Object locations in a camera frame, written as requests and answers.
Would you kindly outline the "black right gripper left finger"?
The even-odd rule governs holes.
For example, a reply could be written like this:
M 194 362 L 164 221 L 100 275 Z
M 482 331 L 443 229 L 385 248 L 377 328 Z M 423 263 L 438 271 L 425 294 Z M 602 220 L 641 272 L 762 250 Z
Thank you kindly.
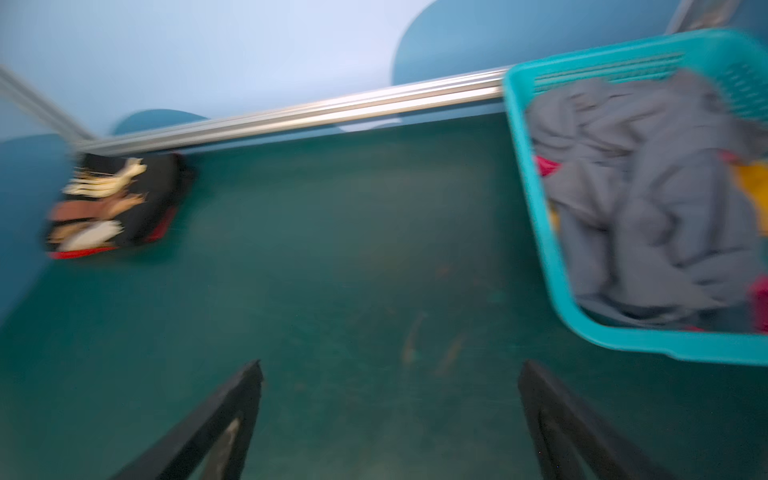
M 258 360 L 230 377 L 115 479 L 239 479 L 254 433 L 264 375 Z

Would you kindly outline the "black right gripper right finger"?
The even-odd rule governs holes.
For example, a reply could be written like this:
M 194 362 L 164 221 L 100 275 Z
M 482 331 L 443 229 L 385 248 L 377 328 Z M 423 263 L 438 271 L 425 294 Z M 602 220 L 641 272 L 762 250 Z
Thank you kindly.
M 544 479 L 672 479 L 545 366 L 527 360 L 518 390 Z

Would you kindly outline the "black printed t shirt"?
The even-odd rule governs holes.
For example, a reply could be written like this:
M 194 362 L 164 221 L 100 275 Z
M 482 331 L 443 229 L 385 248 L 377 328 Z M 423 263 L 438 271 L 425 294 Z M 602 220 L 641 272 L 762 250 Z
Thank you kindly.
M 177 153 L 86 154 L 47 217 L 44 245 L 73 259 L 161 239 L 198 177 Z

